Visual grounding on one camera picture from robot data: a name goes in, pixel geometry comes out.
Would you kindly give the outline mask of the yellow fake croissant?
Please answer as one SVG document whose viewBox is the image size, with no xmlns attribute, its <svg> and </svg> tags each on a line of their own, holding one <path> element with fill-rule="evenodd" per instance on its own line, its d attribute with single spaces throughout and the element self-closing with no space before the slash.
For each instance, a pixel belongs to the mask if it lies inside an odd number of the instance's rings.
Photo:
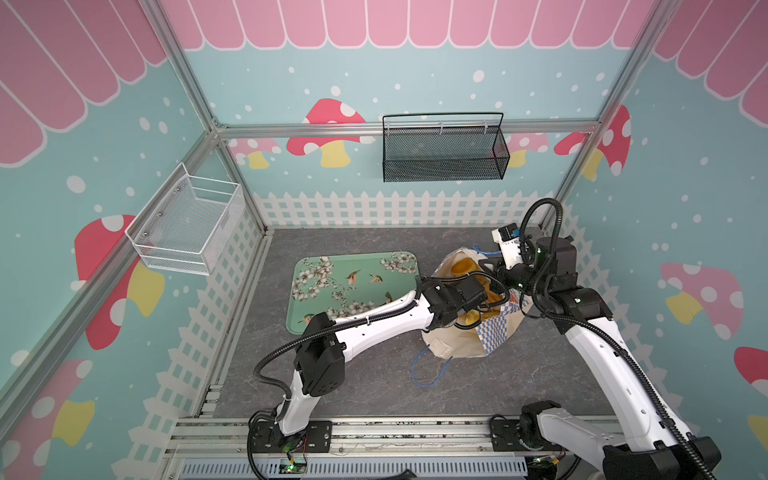
<svg viewBox="0 0 768 480">
<path fill-rule="evenodd" d="M 459 278 L 480 270 L 481 268 L 474 259 L 465 257 L 457 259 L 453 263 L 450 267 L 450 274 L 453 278 Z"/>
</svg>

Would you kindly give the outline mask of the checkered paper croissant bag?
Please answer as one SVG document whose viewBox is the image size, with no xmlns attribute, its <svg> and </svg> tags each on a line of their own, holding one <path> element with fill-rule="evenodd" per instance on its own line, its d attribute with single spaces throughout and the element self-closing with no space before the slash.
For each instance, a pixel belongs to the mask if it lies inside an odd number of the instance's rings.
<svg viewBox="0 0 768 480">
<path fill-rule="evenodd" d="M 443 259 L 434 271 L 434 275 L 443 278 L 453 278 L 450 274 L 450 267 L 457 259 L 465 257 L 474 259 L 481 268 L 480 271 L 492 274 L 493 266 L 491 263 L 494 260 L 500 260 L 501 254 L 499 252 L 486 254 L 482 251 L 461 247 Z M 479 276 L 478 281 L 480 282 L 481 279 L 490 280 L 485 276 Z M 499 293 L 499 284 L 492 280 L 490 281 L 495 284 L 494 290 Z M 422 357 L 428 353 L 443 360 L 444 367 L 447 367 L 453 359 L 457 358 L 483 358 L 489 356 L 518 330 L 524 319 L 523 309 L 530 305 L 530 301 L 523 300 L 518 293 L 512 291 L 509 293 L 509 300 L 501 307 L 501 312 L 497 316 L 481 322 L 474 328 L 470 328 L 463 323 L 465 314 L 458 319 L 456 326 L 424 332 L 422 340 L 425 343 L 425 348 L 411 364 L 411 379 L 422 388 L 431 388 L 444 375 L 443 372 L 439 372 L 436 378 L 430 382 L 417 379 L 416 366 Z"/>
</svg>

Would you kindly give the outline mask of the yellow fake bread roll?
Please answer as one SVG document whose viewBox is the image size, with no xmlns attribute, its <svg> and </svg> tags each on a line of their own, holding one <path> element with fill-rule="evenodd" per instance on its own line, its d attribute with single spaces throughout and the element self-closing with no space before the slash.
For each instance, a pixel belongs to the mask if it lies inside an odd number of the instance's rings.
<svg viewBox="0 0 768 480">
<path fill-rule="evenodd" d="M 485 299 L 475 309 L 467 312 L 463 320 L 463 323 L 470 328 L 497 316 L 501 312 L 501 307 L 509 300 L 508 294 L 499 294 L 494 290 L 495 284 L 490 280 L 481 279 L 480 284 L 483 287 Z"/>
</svg>

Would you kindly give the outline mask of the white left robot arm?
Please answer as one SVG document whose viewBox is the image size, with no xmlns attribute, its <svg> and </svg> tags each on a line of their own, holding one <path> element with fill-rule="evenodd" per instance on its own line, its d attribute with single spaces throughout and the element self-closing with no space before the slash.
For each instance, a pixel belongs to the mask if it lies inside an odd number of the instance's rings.
<svg viewBox="0 0 768 480">
<path fill-rule="evenodd" d="M 280 389 L 282 402 L 273 422 L 282 436 L 298 437 L 320 398 L 343 384 L 346 364 L 361 353 L 407 332 L 451 327 L 460 316 L 488 304 L 474 275 L 424 277 L 415 289 L 372 310 L 338 319 L 325 312 L 315 315 L 299 338 L 260 359 L 253 376 Z"/>
</svg>

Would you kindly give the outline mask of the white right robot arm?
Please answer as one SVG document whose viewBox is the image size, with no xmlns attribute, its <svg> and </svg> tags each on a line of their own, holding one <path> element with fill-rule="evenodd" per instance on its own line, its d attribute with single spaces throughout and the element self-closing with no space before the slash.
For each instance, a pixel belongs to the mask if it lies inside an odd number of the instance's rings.
<svg viewBox="0 0 768 480">
<path fill-rule="evenodd" d="M 557 444 L 607 479 L 712 479 L 722 459 L 709 437 L 698 437 L 674 413 L 629 351 L 613 313 L 594 289 L 578 282 L 577 250 L 560 234 L 562 204 L 535 201 L 519 227 L 494 233 L 504 264 L 500 280 L 532 301 L 585 361 L 621 428 L 608 434 L 565 409 L 540 402 L 533 433 Z"/>
</svg>

